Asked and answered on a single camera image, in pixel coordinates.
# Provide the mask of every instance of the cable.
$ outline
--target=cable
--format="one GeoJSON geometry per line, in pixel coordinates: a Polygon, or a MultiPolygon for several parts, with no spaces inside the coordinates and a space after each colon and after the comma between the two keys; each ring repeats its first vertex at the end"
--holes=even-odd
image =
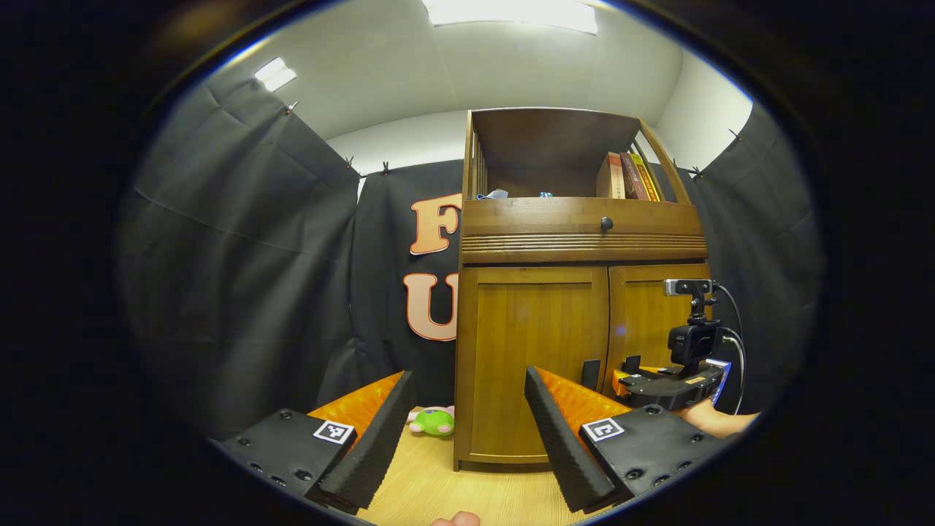
{"type": "Polygon", "coordinates": [[[730,303],[734,306],[734,313],[737,315],[737,331],[741,334],[738,338],[743,337],[743,323],[741,322],[741,310],[737,308],[737,302],[734,301],[734,297],[730,294],[730,291],[727,290],[723,285],[714,282],[714,288],[723,290],[727,294],[727,298],[730,300],[730,303]]]}
{"type": "Polygon", "coordinates": [[[746,361],[747,361],[747,352],[743,348],[743,338],[737,332],[734,332],[733,329],[728,329],[727,327],[721,327],[725,332],[729,332],[733,335],[733,338],[722,337],[722,340],[727,340],[737,346],[737,350],[740,351],[739,356],[740,365],[741,365],[741,395],[737,399],[737,407],[734,409],[734,415],[740,412],[741,402],[743,402],[743,379],[746,376],[746,361]]]}

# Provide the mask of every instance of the white ceiling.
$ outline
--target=white ceiling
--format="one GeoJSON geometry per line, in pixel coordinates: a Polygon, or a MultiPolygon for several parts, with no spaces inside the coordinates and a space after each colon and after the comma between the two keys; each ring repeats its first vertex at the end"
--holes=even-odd
{"type": "Polygon", "coordinates": [[[582,108],[655,124],[682,69],[682,46],[597,6],[597,36],[533,24],[434,27],[421,0],[347,0],[237,59],[281,57],[297,78],[276,91],[322,138],[441,111],[582,108]]]}

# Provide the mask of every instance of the ceiling light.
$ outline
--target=ceiling light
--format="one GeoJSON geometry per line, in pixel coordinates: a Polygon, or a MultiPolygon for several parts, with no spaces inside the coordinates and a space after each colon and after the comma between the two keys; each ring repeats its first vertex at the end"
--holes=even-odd
{"type": "Polygon", "coordinates": [[[266,86],[267,90],[275,92],[286,82],[295,78],[295,72],[286,67],[280,57],[274,58],[269,64],[256,72],[256,78],[266,86]]]}
{"type": "Polygon", "coordinates": [[[574,0],[422,0],[433,25],[525,22],[597,34],[594,8],[574,0]]]}

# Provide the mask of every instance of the orange letter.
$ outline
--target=orange letter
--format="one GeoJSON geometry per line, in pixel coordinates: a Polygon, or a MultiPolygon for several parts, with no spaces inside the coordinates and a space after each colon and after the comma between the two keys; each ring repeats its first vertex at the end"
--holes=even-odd
{"type": "Polygon", "coordinates": [[[458,273],[448,274],[445,278],[452,288],[452,319],[445,325],[432,321],[429,307],[432,302],[432,287],[439,282],[432,274],[409,274],[403,278],[403,284],[408,290],[406,296],[406,317],[410,322],[410,329],[427,340],[448,342],[457,334],[458,321],[458,273]]]}
{"type": "Polygon", "coordinates": [[[448,240],[441,237],[440,229],[444,226],[446,232],[453,234],[458,229],[458,214],[450,208],[439,214],[443,207],[461,210],[461,194],[412,203],[412,209],[415,210],[415,243],[410,247],[410,254],[431,254],[448,248],[448,240]]]}

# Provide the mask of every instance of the wooden drawer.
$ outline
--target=wooden drawer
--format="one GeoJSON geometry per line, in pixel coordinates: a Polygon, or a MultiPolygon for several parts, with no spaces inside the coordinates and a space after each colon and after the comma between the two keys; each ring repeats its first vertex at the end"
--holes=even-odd
{"type": "Polygon", "coordinates": [[[690,205],[603,197],[467,200],[466,265],[704,259],[708,246],[690,205]],[[603,232],[600,220],[613,228],[603,232]]]}

